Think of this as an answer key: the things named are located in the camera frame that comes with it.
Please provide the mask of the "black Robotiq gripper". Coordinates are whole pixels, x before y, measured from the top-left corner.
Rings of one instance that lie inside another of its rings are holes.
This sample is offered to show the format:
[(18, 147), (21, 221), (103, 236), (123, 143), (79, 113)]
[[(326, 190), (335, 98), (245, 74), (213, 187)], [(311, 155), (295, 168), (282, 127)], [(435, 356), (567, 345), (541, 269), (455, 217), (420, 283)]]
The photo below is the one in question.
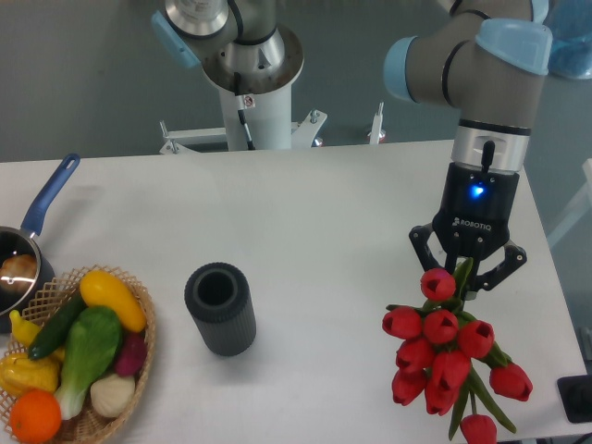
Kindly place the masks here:
[[(459, 163), (449, 164), (440, 207), (431, 224), (415, 226), (409, 240), (424, 271), (452, 272), (459, 258), (477, 264), (499, 249), (504, 258), (484, 274), (475, 275), (468, 290), (491, 291), (527, 261), (525, 249), (510, 239), (509, 220), (520, 175), (500, 173)], [(436, 233), (446, 253), (441, 264), (428, 245)]]

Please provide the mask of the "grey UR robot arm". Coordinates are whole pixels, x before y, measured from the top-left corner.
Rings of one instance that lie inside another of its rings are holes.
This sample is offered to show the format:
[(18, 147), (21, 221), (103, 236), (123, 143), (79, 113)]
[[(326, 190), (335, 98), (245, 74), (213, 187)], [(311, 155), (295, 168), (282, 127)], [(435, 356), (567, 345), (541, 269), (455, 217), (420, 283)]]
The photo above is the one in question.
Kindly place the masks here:
[[(383, 65), (388, 92), (414, 103), (460, 111), (438, 212), (411, 231), (424, 269), (459, 271), (464, 299), (491, 290), (525, 263), (509, 218), (537, 105), (548, 73), (552, 34), (545, 1), (450, 1), (450, 22), (428, 37), (395, 42)], [(316, 113), (291, 120), (291, 86), (302, 45), (277, 20), (272, 1), (167, 1), (152, 27), (179, 64), (201, 67), (217, 87), (232, 151), (310, 146)]]

